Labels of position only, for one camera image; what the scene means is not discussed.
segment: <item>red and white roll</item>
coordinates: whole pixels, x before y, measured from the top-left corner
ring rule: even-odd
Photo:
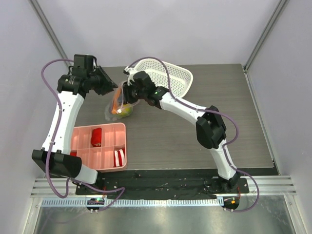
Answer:
[[[125,158],[124,149],[115,150],[114,151],[114,167],[121,167],[125,165],[125,163],[126,163],[126,158]]]

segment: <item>plastic bag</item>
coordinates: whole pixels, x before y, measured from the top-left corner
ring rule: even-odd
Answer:
[[[119,84],[118,88],[115,90],[113,100],[105,107],[105,119],[107,121],[116,121],[118,119],[129,116],[133,111],[133,106],[138,103],[123,103],[122,86],[125,82],[127,81],[123,81]]]

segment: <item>gray tabletop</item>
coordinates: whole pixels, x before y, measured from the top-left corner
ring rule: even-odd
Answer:
[[[240,168],[272,167],[266,141],[240,64],[185,65],[194,80],[184,99],[202,106],[216,106],[233,117],[240,135],[229,146]],[[124,67],[107,67],[116,82],[126,79]],[[98,96],[91,91],[82,105],[76,126],[107,123],[104,109],[112,93]],[[126,125],[128,169],[216,168],[209,151],[196,140],[195,127],[175,114],[141,101],[133,113],[118,120]],[[235,128],[225,119],[227,139]]]

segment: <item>black metal base plate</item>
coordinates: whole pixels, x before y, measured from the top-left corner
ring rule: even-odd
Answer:
[[[125,187],[121,199],[215,199],[213,194],[226,194],[218,185],[218,178],[213,178],[207,169],[197,170],[135,170],[104,174],[105,190]],[[249,193],[247,180],[240,178],[238,187],[241,194]],[[83,186],[76,190],[77,195],[90,194]],[[117,194],[108,194],[115,198]]]

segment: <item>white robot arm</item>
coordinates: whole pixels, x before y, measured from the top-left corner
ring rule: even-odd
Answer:
[[[175,113],[195,125],[197,140],[213,156],[222,186],[226,190],[234,188],[240,174],[235,170],[228,148],[224,145],[226,126],[220,115],[200,111],[209,109],[218,112],[218,109],[214,106],[198,106],[178,97],[173,98],[167,88],[156,87],[144,71],[137,72],[126,67],[124,73],[128,75],[128,82],[123,85],[124,103],[135,103],[144,99],[149,105]]]
[[[203,106],[197,106],[189,101],[186,101],[182,98],[180,98],[180,100],[183,100],[184,103],[187,103],[188,105],[191,105],[193,107],[195,107],[196,109],[206,109],[207,107],[203,107]],[[164,96],[162,96],[162,99],[160,100],[160,106],[162,108],[162,110],[165,111],[170,111],[172,113],[175,113],[178,116],[181,116],[182,118],[186,119],[187,121],[189,121],[191,124],[196,126],[196,122],[198,121],[199,117],[202,117],[205,112],[203,111],[195,111],[192,110],[182,104],[180,104],[179,102],[175,101],[171,95],[168,93],[166,93]],[[220,177],[224,178],[225,180],[230,180],[236,173],[236,171],[230,167],[229,163],[226,160],[226,157],[224,155],[224,151],[222,149],[222,146],[226,143],[226,139],[223,139],[219,145],[218,148],[211,148],[209,149],[210,153],[212,154],[213,158],[214,158],[214,162],[216,164],[216,167],[218,169],[218,174]],[[227,146],[225,146],[225,150],[227,151],[227,156],[229,157],[229,160],[231,162],[231,164],[233,165],[232,159],[230,157],[230,153],[228,151]]]
[[[99,95],[105,95],[117,88],[105,71],[97,65],[97,60],[91,55],[75,55],[74,65],[69,73],[58,80],[58,98],[62,107],[57,105],[51,128],[41,150],[33,150],[32,159],[45,171],[46,158],[51,142],[49,173],[56,176],[73,178],[77,181],[102,187],[101,173],[82,164],[81,158],[71,156],[71,138],[77,114],[86,94],[94,90]],[[58,125],[54,139],[53,133]]]

